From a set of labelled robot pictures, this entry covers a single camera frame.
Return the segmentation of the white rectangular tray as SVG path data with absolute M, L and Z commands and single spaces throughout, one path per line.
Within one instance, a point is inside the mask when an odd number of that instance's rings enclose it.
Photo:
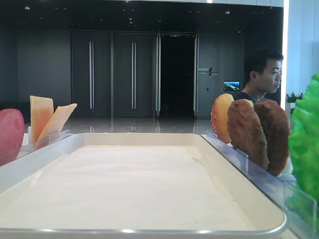
M 7 229 L 3 239 L 276 239 L 288 226 L 286 213 L 196 134 L 180 133 L 79 133 L 23 156 L 0 169 L 0 196 L 30 179 L 54 160 L 84 146 L 158 147 L 193 146 L 203 154 L 203 165 L 216 176 L 226 192 L 253 224 L 252 231 L 217 230 L 98 230 L 98 229 Z

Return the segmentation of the green lettuce leaf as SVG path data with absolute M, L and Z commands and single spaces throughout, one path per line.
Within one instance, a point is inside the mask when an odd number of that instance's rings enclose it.
M 288 138 L 293 176 L 299 190 L 319 201 L 319 75 L 296 100 L 291 119 L 294 123 Z

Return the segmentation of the dark double door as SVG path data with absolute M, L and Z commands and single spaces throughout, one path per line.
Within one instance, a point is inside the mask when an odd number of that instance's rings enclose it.
M 73 31 L 72 100 L 78 118 L 111 116 L 111 35 Z
M 151 118 L 154 114 L 154 36 L 114 35 L 115 117 Z

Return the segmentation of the clear acrylic holder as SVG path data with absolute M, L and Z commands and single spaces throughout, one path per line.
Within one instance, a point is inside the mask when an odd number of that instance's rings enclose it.
M 62 132 L 57 132 L 54 134 L 49 135 L 46 138 L 43 138 L 35 143 L 30 143 L 21 146 L 20 148 L 12 149 L 12 150 L 7 150 L 3 153 L 0 154 L 0 165 L 4 166 L 10 162 L 13 162 L 23 156 L 26 156 L 32 152 L 35 152 L 41 148 L 44 148 L 48 145 L 53 144 L 54 142 L 57 142 L 67 136 L 69 136 L 69 130 L 65 130 Z
M 289 229 L 299 239 L 319 237 L 319 205 L 296 186 L 293 176 L 272 176 L 248 159 L 248 156 L 207 131 L 202 135 L 227 161 L 237 168 L 262 193 L 288 214 Z

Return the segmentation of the upright bread slice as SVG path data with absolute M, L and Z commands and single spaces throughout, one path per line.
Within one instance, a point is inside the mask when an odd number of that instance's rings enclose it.
M 211 111 L 212 130 L 217 134 L 217 137 L 226 144 L 231 142 L 227 129 L 227 113 L 233 101 L 234 99 L 231 94 L 222 94 L 214 101 Z

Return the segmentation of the right clear acrylic holder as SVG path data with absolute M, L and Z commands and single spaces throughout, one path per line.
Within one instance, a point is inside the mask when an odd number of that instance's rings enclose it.
M 293 176 L 272 176 L 248 159 L 248 156 L 207 131 L 202 135 L 227 161 L 237 168 L 262 193 L 288 214 L 289 229 L 299 239 L 319 237 L 319 205 L 296 186 Z

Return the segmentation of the left clear acrylic holder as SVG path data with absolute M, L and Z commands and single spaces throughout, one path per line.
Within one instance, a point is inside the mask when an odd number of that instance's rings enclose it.
M 46 138 L 43 138 L 35 143 L 30 143 L 21 146 L 20 148 L 12 149 L 12 150 L 7 150 L 3 153 L 0 154 L 0 165 L 4 166 L 10 162 L 13 162 L 23 156 L 26 156 L 32 152 L 35 152 L 41 148 L 44 148 L 48 145 L 53 144 L 54 142 L 57 142 L 67 136 L 69 136 L 69 130 L 65 130 L 62 132 L 57 132 L 54 134 L 49 135 Z

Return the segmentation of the man in dark shirt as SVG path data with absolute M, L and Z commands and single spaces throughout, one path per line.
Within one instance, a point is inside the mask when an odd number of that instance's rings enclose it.
M 267 99 L 267 94 L 274 94 L 282 82 L 281 52 L 270 47 L 251 50 L 244 60 L 246 85 L 234 100 L 246 99 L 259 102 Z

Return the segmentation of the upright orange cheese slice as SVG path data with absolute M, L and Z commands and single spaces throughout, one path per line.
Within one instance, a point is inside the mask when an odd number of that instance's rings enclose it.
M 31 139 L 36 142 L 54 112 L 53 99 L 30 96 Z

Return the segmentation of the potted flowers in planter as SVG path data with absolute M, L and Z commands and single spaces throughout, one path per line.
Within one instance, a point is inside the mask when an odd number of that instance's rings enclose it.
M 286 111 L 291 115 L 296 107 L 296 101 L 303 98 L 303 93 L 295 94 L 292 92 L 290 95 L 286 94 Z

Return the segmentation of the white tray liner paper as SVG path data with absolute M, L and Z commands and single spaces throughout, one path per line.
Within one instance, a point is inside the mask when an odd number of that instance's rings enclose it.
M 252 231 L 193 146 L 84 146 L 0 198 L 7 229 Z

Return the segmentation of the small wall screen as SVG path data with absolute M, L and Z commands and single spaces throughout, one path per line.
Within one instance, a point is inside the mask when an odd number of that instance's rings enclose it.
M 239 81 L 224 81 L 223 91 L 240 91 Z

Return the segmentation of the middle dark double door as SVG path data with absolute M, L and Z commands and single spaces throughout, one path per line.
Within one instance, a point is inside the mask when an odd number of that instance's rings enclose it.
M 154 114 L 154 36 L 114 35 L 115 117 L 151 118 Z

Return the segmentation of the left dark double door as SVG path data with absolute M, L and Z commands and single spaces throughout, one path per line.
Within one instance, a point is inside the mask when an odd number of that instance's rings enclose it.
M 111 116 L 111 35 L 73 31 L 72 100 L 78 118 Z

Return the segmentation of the red tomato slice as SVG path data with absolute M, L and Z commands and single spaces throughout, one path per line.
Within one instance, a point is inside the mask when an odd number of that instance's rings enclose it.
M 0 111 L 0 165 L 16 160 L 24 136 L 24 119 L 17 109 Z

